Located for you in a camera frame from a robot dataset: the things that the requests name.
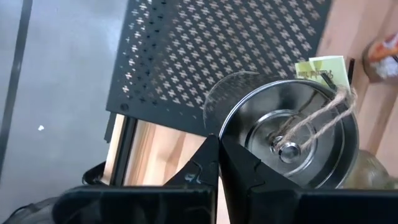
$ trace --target twine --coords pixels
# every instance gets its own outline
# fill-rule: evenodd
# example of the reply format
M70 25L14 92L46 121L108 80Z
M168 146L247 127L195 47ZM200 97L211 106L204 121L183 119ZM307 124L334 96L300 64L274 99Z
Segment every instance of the twine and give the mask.
M330 101L327 105L322 107L321 109L317 110L316 112L310 114L308 117L297 123L295 126L293 126L285 135L284 137L277 143L276 149L280 149L281 146L283 146L285 143L289 142L293 136L296 135L296 132L302 127L305 126L306 124L310 123L312 120L314 120L316 117L320 116L321 114L330 111L340 103L344 102L345 99L348 99L349 107L346 111L342 112L338 116L336 116L333 120L329 121L326 123L316 134L313 134L310 136L310 138L303 143L300 148L301 150L305 150L307 147L311 145L314 141L316 141L322 134L324 134L329 128L334 126L337 122L339 122L341 119L344 117L350 115L354 110L356 106L356 99L358 98L356 91L354 88L351 89L351 91L345 87L339 86L337 89L337 93L335 95L335 98ZM282 125L280 128L280 131L278 133L284 132L284 129L286 129L286 123Z
M312 100L317 94L318 94L317 91L312 91L310 98L298 109L298 112L301 113L312 102ZM288 120L279 128L277 132L274 132L269 136L269 139L274 139L277 136L280 136L283 133L285 133L287 131L287 128L294 121L294 119L295 119L294 116L289 117Z

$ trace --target black perforated metal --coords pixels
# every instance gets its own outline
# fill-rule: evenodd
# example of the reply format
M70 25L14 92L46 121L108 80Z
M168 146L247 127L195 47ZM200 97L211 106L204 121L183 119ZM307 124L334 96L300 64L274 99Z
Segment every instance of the black perforated metal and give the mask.
M313 57L331 0L131 0L107 110L207 135L212 86L239 71L293 78Z

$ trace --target wooden surface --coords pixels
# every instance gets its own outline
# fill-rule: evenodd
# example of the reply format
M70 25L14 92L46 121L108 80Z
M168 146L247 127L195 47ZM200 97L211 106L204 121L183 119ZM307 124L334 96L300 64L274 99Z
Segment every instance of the wooden surface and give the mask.
M356 59L353 86L358 92L356 117L359 147L376 154L388 171L398 176L398 87L370 83L361 57L379 36L398 31L398 6L394 0L334 0L318 46L318 56L344 55ZM161 185L189 160L203 137L140 121L126 185ZM109 175L114 148L109 148L104 176ZM219 192L218 223L228 223L223 191Z
M112 175L114 158L116 157L116 149L118 148L119 138L122 131L124 116L117 114L114 120L111 142L109 143L108 156L106 156L105 170L102 181L109 184Z

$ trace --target gray floor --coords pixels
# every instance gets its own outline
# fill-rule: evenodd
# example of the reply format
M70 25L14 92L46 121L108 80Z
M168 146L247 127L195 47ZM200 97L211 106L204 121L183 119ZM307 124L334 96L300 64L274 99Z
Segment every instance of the gray floor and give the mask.
M22 0L0 0L0 116ZM104 161L105 111L126 0L34 0L0 183L0 222L79 185Z

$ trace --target silver metal tin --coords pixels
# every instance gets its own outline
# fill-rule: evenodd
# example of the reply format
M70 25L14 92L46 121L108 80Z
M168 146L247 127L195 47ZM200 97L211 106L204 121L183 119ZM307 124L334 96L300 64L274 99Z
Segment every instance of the silver metal tin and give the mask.
M220 138L234 137L263 163L302 187L339 187L358 151L354 116L343 118L307 149L301 150L299 145L347 110L347 105L340 104L317 117L278 151L273 145L281 136L274 136L275 132L290 117L294 118L290 124L293 126L319 110L335 92L309 80L267 81L270 80L262 80L257 73L237 73L222 80L210 91L205 103L206 129L218 133Z

